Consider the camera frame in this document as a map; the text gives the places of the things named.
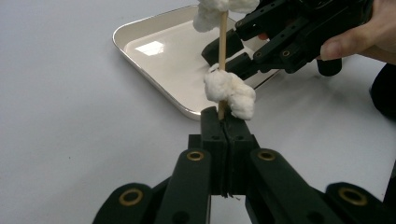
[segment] table surface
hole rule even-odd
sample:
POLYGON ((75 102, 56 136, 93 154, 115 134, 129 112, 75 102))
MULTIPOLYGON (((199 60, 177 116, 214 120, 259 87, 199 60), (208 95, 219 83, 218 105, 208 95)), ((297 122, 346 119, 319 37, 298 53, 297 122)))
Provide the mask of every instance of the table surface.
MULTIPOLYGON (((183 116, 112 43, 121 25, 197 1, 10 1, 0 4, 0 222, 90 223, 116 188, 172 174, 199 122, 183 116)), ((345 181, 383 199, 396 123, 369 88, 384 64, 315 63, 257 90, 247 125, 312 187, 345 181)), ((249 223, 243 197, 212 201, 211 223, 249 223)))

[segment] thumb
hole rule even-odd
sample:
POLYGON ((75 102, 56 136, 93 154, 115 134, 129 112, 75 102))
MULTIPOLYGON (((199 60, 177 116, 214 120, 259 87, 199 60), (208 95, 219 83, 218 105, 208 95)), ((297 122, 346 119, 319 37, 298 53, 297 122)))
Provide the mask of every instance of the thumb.
POLYGON ((366 23, 328 39, 320 48, 323 61, 343 58, 362 52, 374 44, 374 33, 366 23))

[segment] white fluffy material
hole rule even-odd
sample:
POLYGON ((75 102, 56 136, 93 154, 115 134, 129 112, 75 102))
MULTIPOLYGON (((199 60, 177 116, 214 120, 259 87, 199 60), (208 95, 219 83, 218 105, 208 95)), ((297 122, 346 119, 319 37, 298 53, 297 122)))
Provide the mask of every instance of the white fluffy material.
POLYGON ((216 103, 225 100, 235 117, 253 118, 256 92, 236 74, 216 69, 205 75, 204 83, 207 100, 216 103))
POLYGON ((207 32, 219 27, 220 14, 224 11, 250 13, 260 3, 260 0, 198 0, 198 13, 193 20, 193 26, 198 32, 207 32))

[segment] wooden skewer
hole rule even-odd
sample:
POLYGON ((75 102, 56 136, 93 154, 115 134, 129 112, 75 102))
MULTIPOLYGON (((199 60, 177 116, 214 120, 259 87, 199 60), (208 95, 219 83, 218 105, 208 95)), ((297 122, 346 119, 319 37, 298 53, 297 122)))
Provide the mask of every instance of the wooden skewer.
MULTIPOLYGON (((225 71, 225 59, 226 59, 226 40, 227 40, 227 19, 228 11, 221 12, 220 29, 219 29, 219 70, 225 71)), ((218 118, 219 120, 224 119, 225 107, 227 101, 219 102, 218 118)))

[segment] silver tray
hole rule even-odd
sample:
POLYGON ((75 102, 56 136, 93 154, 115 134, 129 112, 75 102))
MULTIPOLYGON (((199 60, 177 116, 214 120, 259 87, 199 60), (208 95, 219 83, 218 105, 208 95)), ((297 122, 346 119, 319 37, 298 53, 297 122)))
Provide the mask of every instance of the silver tray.
MULTIPOLYGON (((201 52, 219 37, 219 29, 196 32, 192 20, 197 10, 197 6, 183 7, 127 23, 113 34, 113 42, 122 55, 190 119, 199 119, 203 109, 216 105, 206 100, 204 74, 209 65, 201 52)), ((230 18, 227 23, 228 29, 235 25, 230 18)), ((244 42, 244 51, 251 56, 265 43, 259 38, 250 39, 244 42)), ((259 72, 246 83, 257 89, 276 71, 259 72)))

